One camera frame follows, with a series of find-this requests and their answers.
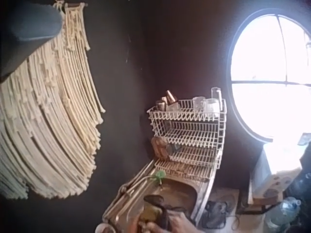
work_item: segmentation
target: window pane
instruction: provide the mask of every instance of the window pane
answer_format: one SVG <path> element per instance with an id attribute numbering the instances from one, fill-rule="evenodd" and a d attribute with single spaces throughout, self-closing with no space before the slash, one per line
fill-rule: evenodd
<path id="1" fill-rule="evenodd" d="M 288 99 L 284 102 L 290 118 L 298 118 L 295 126 L 304 133 L 311 133 L 311 88 L 288 85 Z"/>
<path id="2" fill-rule="evenodd" d="M 242 119 L 257 134 L 296 139 L 301 133 L 311 131 L 311 88 L 303 85 L 233 84 L 232 90 Z"/>
<path id="3" fill-rule="evenodd" d="M 277 17 L 253 20 L 240 35 L 233 51 L 231 79 L 285 81 L 286 62 Z"/>
<path id="4" fill-rule="evenodd" d="M 286 86 L 281 84 L 233 84 L 237 109 L 248 127 L 264 137 L 273 137 L 284 127 L 278 106 L 282 103 Z"/>
<path id="5" fill-rule="evenodd" d="M 284 35 L 288 81 L 311 83 L 305 31 L 291 20 L 284 17 L 279 19 Z"/>

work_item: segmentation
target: dark wall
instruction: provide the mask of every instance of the dark wall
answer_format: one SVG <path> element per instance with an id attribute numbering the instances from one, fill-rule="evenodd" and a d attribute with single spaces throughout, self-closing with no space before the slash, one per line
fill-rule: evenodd
<path id="1" fill-rule="evenodd" d="M 2 201 L 1 212 L 15 230 L 31 233 L 91 233 L 120 185 L 146 163 L 146 110 L 155 101 L 154 83 L 135 0 L 84 0 L 88 61 L 106 110 L 99 126 L 101 149 L 89 188 L 77 197 Z"/>
<path id="2" fill-rule="evenodd" d="M 250 14 L 268 7 L 297 10 L 298 17 L 308 12 L 303 1 L 290 0 L 141 0 L 158 97 L 167 89 L 180 99 L 208 97 L 210 88 L 219 86 L 227 98 L 227 56 L 234 34 Z M 215 184 L 232 188 L 247 184 L 261 149 L 262 143 L 242 129 L 228 105 L 225 148 Z"/>

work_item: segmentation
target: water bottle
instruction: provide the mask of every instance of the water bottle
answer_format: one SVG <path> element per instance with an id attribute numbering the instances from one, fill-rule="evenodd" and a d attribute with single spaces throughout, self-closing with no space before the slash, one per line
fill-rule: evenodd
<path id="1" fill-rule="evenodd" d="M 277 233 L 286 229 L 299 214 L 300 204 L 300 200 L 288 197 L 279 205 L 267 212 L 264 219 L 265 232 Z"/>

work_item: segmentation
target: dish drying rack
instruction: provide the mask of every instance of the dish drying rack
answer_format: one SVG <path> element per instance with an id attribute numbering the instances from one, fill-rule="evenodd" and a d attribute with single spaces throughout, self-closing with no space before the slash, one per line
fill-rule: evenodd
<path id="1" fill-rule="evenodd" d="M 215 114 L 194 111 L 192 100 L 179 100 L 178 111 L 147 111 L 154 136 L 164 137 L 178 149 L 169 154 L 170 161 L 157 160 L 155 167 L 166 173 L 195 182 L 207 182 L 212 170 L 219 169 L 226 125 L 226 101 Z"/>

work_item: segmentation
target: blue object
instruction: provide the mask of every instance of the blue object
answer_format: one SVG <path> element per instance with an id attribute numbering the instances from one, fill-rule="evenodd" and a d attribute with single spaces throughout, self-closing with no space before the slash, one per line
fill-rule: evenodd
<path id="1" fill-rule="evenodd" d="M 0 83 L 61 29 L 62 17 L 50 5 L 23 1 L 11 9 L 1 25 Z"/>

